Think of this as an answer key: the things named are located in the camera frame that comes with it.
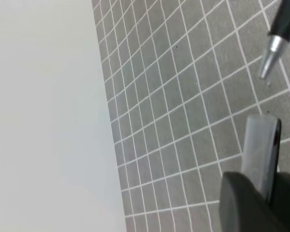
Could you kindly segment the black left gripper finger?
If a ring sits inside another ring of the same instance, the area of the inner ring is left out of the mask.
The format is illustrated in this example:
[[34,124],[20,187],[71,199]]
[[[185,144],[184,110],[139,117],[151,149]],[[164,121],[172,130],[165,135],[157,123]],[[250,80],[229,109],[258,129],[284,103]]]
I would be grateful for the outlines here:
[[246,176],[225,172],[219,217],[223,232],[290,232],[290,174],[276,174],[267,203]]

